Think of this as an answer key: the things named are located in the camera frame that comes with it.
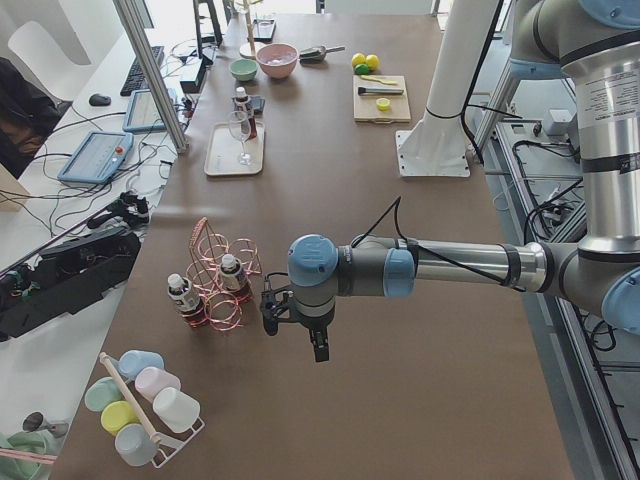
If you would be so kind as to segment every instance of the wine glass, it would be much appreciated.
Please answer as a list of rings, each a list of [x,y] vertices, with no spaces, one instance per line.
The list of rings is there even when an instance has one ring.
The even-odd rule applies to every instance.
[[[249,123],[249,115],[247,112],[235,110],[231,112],[227,118],[229,124],[229,133],[236,140],[242,143],[242,153],[238,155],[238,162],[241,165],[251,164],[251,155],[244,148],[244,142],[251,135],[251,124]]]

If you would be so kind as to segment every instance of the small bottle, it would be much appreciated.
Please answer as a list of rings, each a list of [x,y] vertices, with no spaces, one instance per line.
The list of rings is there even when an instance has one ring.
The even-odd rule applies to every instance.
[[[236,297],[239,303],[246,302],[253,296],[251,282],[242,263],[230,253],[222,256],[220,278],[224,289]]]
[[[207,322],[204,314],[204,302],[193,283],[177,273],[172,273],[167,279],[169,288],[167,293],[173,300],[176,309],[190,327],[199,327]]]
[[[236,106],[236,110],[247,112],[247,117],[249,117],[249,124],[251,125],[251,134],[249,135],[249,140],[255,138],[258,135],[258,130],[256,129],[256,117],[253,114],[253,105],[251,104],[249,95],[247,95],[247,91],[244,89],[244,87],[236,88],[236,96],[233,98],[233,103]]]

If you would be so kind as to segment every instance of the white metal pole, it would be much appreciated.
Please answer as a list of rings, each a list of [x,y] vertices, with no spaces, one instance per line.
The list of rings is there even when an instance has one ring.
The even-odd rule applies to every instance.
[[[411,131],[396,132],[402,176],[468,177],[469,143],[459,114],[500,0],[456,0],[447,20],[427,110]]]

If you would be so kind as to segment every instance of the green bowl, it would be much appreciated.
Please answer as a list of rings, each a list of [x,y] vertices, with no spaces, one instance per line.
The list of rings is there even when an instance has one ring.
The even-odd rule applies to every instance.
[[[248,82],[253,80],[258,71],[258,64],[255,60],[249,60],[248,58],[241,58],[229,65],[229,71],[236,80],[240,82]]]

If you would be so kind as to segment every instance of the robot label sticker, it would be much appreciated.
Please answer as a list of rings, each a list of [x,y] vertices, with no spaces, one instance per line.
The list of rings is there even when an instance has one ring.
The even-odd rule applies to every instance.
[[[578,85],[576,95],[582,128],[640,117],[640,69]]]
[[[640,155],[628,155],[620,162],[620,173],[630,173],[640,170]]]

